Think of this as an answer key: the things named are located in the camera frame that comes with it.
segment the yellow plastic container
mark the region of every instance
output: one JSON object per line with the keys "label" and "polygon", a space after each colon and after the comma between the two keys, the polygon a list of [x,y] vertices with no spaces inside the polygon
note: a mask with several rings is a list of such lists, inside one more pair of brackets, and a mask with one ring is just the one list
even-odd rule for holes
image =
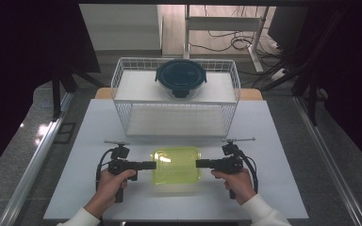
{"label": "yellow plastic container", "polygon": [[156,185],[195,183],[201,177],[196,168],[196,159],[200,152],[194,147],[160,148],[152,152],[152,161],[156,161],[152,182]]}

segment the person's left hand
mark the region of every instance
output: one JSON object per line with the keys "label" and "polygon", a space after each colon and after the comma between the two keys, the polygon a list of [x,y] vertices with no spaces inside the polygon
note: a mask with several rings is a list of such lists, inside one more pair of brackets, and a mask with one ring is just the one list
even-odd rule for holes
{"label": "person's left hand", "polygon": [[128,169],[119,175],[113,175],[107,169],[102,170],[98,189],[84,209],[96,218],[100,218],[116,201],[116,193],[119,188],[127,187],[127,178],[136,173],[135,170]]}

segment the wire rack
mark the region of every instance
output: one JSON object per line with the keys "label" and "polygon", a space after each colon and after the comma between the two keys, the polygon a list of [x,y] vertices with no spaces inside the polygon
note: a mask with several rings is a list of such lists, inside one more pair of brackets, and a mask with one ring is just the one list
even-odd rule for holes
{"label": "wire rack", "polygon": [[111,94],[128,136],[226,137],[239,101],[233,60],[192,59],[206,70],[207,83],[190,100],[167,95],[156,69],[172,58],[121,58]]}

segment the round lid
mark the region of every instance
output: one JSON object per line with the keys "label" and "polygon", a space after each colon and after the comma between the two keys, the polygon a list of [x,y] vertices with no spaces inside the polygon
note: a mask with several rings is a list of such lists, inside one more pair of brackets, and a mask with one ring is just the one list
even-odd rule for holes
{"label": "round lid", "polygon": [[157,69],[156,80],[167,89],[192,90],[206,81],[206,71],[193,61],[174,59]]}

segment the sleeve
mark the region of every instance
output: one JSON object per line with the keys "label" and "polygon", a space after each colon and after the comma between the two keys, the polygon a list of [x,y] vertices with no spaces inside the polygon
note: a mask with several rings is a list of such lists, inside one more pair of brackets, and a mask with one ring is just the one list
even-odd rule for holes
{"label": "sleeve", "polygon": [[257,194],[241,206],[251,217],[252,226],[285,226],[288,220],[277,210],[272,209],[263,198]]}
{"label": "sleeve", "polygon": [[98,218],[81,208],[71,219],[65,223],[59,223],[58,226],[96,226],[99,222]]}

